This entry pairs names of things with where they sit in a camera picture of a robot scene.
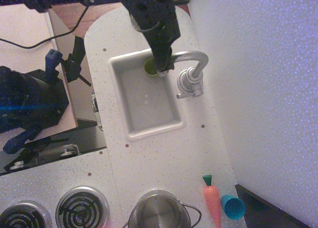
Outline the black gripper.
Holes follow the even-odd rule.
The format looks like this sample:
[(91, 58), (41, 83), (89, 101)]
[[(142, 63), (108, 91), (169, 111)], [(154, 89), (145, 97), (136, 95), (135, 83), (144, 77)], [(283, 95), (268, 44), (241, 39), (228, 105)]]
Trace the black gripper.
[(129, 0), (129, 14), (152, 50), (156, 72), (173, 69), (171, 46), (180, 37), (174, 0)]

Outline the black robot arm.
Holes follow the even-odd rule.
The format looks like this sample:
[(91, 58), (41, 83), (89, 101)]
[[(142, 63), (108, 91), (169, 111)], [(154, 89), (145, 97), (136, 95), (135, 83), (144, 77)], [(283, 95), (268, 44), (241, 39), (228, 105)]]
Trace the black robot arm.
[(23, 4), (39, 13), (54, 5), (81, 3), (84, 6), (120, 2), (151, 48), (159, 73), (174, 69), (172, 44), (180, 37), (174, 0), (0, 0), (2, 6)]

